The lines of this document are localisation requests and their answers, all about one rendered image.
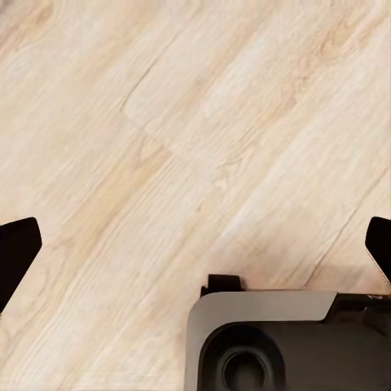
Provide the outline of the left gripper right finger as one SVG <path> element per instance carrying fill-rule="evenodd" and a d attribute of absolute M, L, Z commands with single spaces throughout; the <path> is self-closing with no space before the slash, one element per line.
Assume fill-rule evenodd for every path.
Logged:
<path fill-rule="evenodd" d="M 391 283 L 391 220 L 372 217 L 365 245 Z"/>

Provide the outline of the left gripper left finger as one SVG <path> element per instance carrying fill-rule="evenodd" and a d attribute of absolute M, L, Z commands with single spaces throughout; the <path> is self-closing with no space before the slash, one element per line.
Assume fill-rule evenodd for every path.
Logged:
<path fill-rule="evenodd" d="M 0 314 L 42 247 L 35 217 L 0 226 Z"/>

